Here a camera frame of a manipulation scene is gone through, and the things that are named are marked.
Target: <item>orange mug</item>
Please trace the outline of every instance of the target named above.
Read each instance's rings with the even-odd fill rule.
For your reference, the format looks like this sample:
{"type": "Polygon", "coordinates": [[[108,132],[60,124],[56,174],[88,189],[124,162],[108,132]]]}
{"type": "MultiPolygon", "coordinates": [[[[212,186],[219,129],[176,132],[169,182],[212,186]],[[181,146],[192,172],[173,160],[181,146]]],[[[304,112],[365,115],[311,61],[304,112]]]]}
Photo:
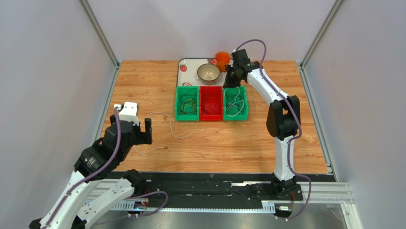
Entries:
{"type": "Polygon", "coordinates": [[[219,67],[222,73],[224,73],[225,67],[230,63],[230,55],[226,52],[218,52],[215,60],[216,66],[219,67]]]}

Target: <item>bowl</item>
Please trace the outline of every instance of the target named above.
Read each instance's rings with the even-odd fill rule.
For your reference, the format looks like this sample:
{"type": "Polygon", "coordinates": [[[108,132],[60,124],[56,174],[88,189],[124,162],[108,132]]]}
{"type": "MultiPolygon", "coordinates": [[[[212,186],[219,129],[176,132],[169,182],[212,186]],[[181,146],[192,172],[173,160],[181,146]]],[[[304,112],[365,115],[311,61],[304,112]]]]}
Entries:
{"type": "Polygon", "coordinates": [[[197,69],[197,76],[204,84],[214,84],[220,78],[220,69],[214,64],[205,63],[197,69]]]}

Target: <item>white wall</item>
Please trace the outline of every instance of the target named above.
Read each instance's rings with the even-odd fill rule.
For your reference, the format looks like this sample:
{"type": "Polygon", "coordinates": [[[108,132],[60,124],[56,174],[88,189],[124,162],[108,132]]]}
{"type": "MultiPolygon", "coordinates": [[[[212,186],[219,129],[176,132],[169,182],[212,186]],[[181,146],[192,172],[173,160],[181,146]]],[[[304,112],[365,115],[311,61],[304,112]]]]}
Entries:
{"type": "Polygon", "coordinates": [[[348,0],[307,68],[365,229],[406,224],[406,1],[348,0]]]}
{"type": "Polygon", "coordinates": [[[56,202],[112,77],[77,0],[0,3],[0,228],[28,228],[56,202]]]}
{"type": "MultiPolygon", "coordinates": [[[[301,61],[334,0],[89,0],[121,60],[179,60],[262,39],[266,59],[301,61]]],[[[246,48],[253,59],[261,44],[246,48]]]]}

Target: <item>white cable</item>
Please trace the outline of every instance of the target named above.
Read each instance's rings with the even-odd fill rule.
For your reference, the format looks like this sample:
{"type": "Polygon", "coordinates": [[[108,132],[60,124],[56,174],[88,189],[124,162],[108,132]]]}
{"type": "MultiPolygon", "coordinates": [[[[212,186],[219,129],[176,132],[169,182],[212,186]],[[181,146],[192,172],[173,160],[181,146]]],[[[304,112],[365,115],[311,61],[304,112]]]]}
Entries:
{"type": "MultiPolygon", "coordinates": [[[[173,130],[172,130],[172,120],[171,120],[171,117],[169,117],[169,115],[168,115],[167,113],[164,113],[164,112],[152,112],[152,113],[149,113],[145,118],[147,118],[148,116],[150,116],[150,115],[152,115],[152,114],[163,114],[163,115],[168,116],[168,118],[169,118],[169,126],[171,127],[171,133],[172,133],[172,135],[173,135],[174,137],[176,137],[176,138],[189,137],[189,136],[190,136],[191,134],[193,134],[193,132],[196,130],[196,126],[195,126],[194,129],[193,129],[193,131],[192,131],[190,134],[188,134],[188,135],[186,135],[186,136],[183,136],[183,137],[176,136],[176,135],[173,133],[173,130]]],[[[143,152],[143,153],[140,153],[140,152],[137,150],[137,148],[136,148],[135,146],[134,146],[134,149],[135,149],[135,151],[137,151],[137,153],[139,153],[139,154],[146,154],[146,153],[151,152],[151,151],[153,151],[153,150],[155,150],[155,149],[163,149],[163,147],[162,147],[162,146],[156,147],[156,148],[154,148],[154,149],[150,149],[150,150],[148,150],[147,152],[143,152]]]]}
{"type": "Polygon", "coordinates": [[[240,95],[241,88],[238,87],[238,93],[237,93],[237,95],[235,96],[235,98],[233,99],[233,101],[231,101],[231,102],[227,101],[227,97],[225,96],[225,92],[226,92],[226,91],[227,91],[227,88],[224,90],[224,99],[225,99],[226,105],[227,105],[227,103],[228,103],[228,105],[227,105],[226,108],[225,108],[225,113],[226,113],[226,115],[229,116],[229,117],[236,117],[239,113],[241,113],[241,111],[243,111],[243,109],[244,109],[244,104],[245,104],[244,100],[240,100],[240,101],[237,101],[237,100],[236,100],[237,97],[240,95]],[[238,109],[237,105],[235,105],[235,104],[240,103],[240,102],[243,102],[243,104],[241,105],[240,111],[238,111],[235,115],[228,114],[228,110],[229,110],[231,107],[234,106],[235,108],[238,109]]]}

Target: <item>wooden table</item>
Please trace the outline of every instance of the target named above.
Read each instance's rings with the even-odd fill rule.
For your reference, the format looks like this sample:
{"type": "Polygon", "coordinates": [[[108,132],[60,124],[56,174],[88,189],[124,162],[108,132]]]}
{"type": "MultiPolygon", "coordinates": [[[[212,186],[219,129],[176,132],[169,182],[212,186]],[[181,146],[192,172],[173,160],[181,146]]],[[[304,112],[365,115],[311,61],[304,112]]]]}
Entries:
{"type": "MultiPolygon", "coordinates": [[[[310,114],[305,90],[294,61],[265,61],[269,77],[286,93],[300,99],[303,136],[294,146],[294,168],[300,173],[326,173],[324,156],[310,114]]],[[[275,167],[274,140],[265,122],[268,105],[250,85],[245,85],[249,104],[245,122],[176,122],[174,101],[178,61],[123,61],[104,129],[110,125],[114,104],[137,102],[141,120],[151,112],[165,112],[172,119],[178,136],[195,132],[183,139],[172,136],[169,120],[153,114],[152,145],[137,146],[140,152],[163,146],[140,155],[131,149],[117,170],[168,172],[239,172],[272,173],[275,167]]]]}

